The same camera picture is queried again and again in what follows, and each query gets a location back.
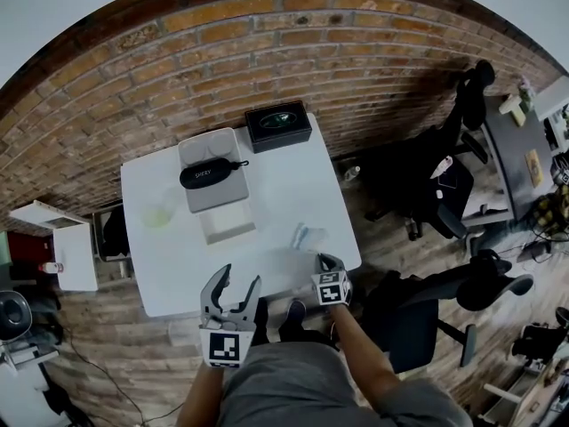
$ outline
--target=paper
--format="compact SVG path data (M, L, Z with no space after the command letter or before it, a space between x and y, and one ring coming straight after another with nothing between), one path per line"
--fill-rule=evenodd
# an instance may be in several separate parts
M532 176L532 184L534 188L543 181L543 171L541 170L540 159L537 156L537 150L530 150L525 154L525 162L527 163L527 169Z

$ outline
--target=chair armrest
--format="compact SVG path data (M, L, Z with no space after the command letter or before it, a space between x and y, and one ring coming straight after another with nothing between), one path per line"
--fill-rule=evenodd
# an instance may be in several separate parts
M437 217L455 237L463 238L466 236L466 226L442 203L438 204Z
M474 358L477 347L477 327L470 324L466 326L466 331L462 332L440 319L437 321L437 327L462 345L461 367L467 366Z
M488 163L488 154L484 150L484 148L480 145L480 143L475 140L470 134L463 133L461 136L461 141L464 143L465 146L469 148L469 150L478 157L478 159L485 165Z

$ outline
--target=person's arm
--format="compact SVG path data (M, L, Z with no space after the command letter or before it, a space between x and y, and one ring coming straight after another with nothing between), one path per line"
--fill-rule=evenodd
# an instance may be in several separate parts
M364 397L374 406L385 392L401 382L383 351L372 342L343 305L330 308L349 372Z
M345 305L330 309L357 387L375 411L408 427L472 427L467 413L428 380L400 382L387 356Z
M220 415L223 368L202 363L181 408L177 427L215 427Z

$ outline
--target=red object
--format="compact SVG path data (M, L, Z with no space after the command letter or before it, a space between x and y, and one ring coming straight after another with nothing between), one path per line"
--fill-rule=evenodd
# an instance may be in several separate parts
M8 232L8 248L12 262L43 264L53 261L52 238L38 238L18 232Z

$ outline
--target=white table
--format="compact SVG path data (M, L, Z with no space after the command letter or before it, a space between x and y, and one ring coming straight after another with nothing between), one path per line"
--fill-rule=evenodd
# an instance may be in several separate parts
M315 255L291 249L300 222L325 228L320 251L344 261L347 270L361 264L348 212L317 121L309 114L308 142L253 154L246 128L236 130L249 182L249 201L257 230L242 238L208 246L197 215L188 209L180 185L178 148L140 157L121 169L124 218L132 263L144 309L151 317L200 309L199 295L218 269L231 263L231 283L220 303L241 302L260 275L261 295L310 283ZM143 222L156 205L173 210L162 228Z
M12 210L10 216L53 230L55 261L63 264L63 272L58 274L61 290L97 291L89 220L40 201L33 201L31 204ZM57 220L80 224L59 228Z

